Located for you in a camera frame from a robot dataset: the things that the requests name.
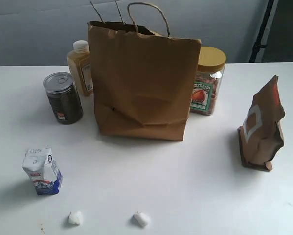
white cotton ball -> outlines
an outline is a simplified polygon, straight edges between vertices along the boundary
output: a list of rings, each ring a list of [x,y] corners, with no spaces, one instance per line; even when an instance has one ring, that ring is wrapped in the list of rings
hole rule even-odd
[[[80,211],[70,212],[68,221],[69,221],[69,224],[76,224],[76,225],[82,224],[83,223],[82,213]]]
[[[137,220],[138,224],[143,228],[151,222],[150,217],[148,217],[146,214],[142,212],[135,213],[133,217]]]

black stand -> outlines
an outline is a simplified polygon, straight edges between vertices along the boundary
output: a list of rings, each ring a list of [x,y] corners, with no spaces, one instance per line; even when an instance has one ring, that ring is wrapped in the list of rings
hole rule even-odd
[[[268,1],[267,8],[266,8],[266,11],[264,14],[264,18],[263,18],[262,24],[260,25],[257,39],[256,39],[254,46],[253,46],[253,49],[252,49],[252,55],[250,56],[250,59],[249,59],[250,63],[255,62],[256,56],[257,56],[260,48],[266,48],[266,45],[262,45],[262,39],[263,39],[263,35],[264,35],[265,29],[266,29],[266,25],[267,25],[273,4],[274,4],[274,0]]]

paper bag handle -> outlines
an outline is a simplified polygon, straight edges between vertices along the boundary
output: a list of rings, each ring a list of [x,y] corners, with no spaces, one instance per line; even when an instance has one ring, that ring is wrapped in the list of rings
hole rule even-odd
[[[135,23],[134,19],[132,18],[131,14],[130,14],[130,6],[131,5],[146,5],[146,6],[151,6],[151,7],[155,8],[155,9],[157,9],[160,12],[161,16],[163,17],[163,19],[164,19],[164,21],[166,23],[168,37],[170,36],[170,30],[169,30],[168,22],[167,22],[167,19],[166,19],[164,13],[159,9],[159,7],[157,7],[157,6],[155,6],[155,5],[151,4],[151,3],[146,3],[146,2],[132,2],[132,3],[129,3],[128,6],[127,6],[128,14],[129,14],[129,16],[130,16],[130,18],[132,20],[132,23],[135,26],[135,29],[136,29],[137,32],[138,32],[138,28],[136,26],[136,23]]]
[[[98,12],[98,10],[95,8],[95,6],[94,6],[94,4],[92,3],[92,1],[91,1],[91,0],[89,0],[89,1],[90,1],[90,3],[91,3],[92,7],[94,8],[94,10],[96,11],[96,13],[98,14],[98,16],[99,16],[99,18],[101,19],[101,21],[102,21],[104,24],[106,24],[105,21],[103,20],[102,16],[101,16],[101,14],[100,14],[100,13]],[[122,21],[123,24],[125,24],[124,21],[123,21],[123,18],[122,18],[122,15],[121,15],[121,12],[120,12],[120,9],[119,9],[119,6],[118,6],[118,3],[117,3],[117,0],[114,0],[114,2],[116,3],[116,6],[117,6],[117,9],[118,9],[118,12],[119,12],[119,15],[120,15],[121,21]]]

small carton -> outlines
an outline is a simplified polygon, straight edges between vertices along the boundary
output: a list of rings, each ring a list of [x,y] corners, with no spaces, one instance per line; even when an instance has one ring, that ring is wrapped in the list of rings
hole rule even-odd
[[[29,149],[22,168],[32,180],[38,195],[59,193],[63,177],[50,148]]]
[[[243,126],[238,128],[241,160],[244,167],[271,171],[271,161],[283,147],[280,120],[285,116],[274,76],[253,97]]]

white bottle cap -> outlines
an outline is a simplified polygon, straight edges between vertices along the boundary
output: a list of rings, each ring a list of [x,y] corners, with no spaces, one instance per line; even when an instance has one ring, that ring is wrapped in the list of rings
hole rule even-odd
[[[84,53],[89,51],[89,44],[87,41],[79,40],[73,43],[73,50],[76,53]]]

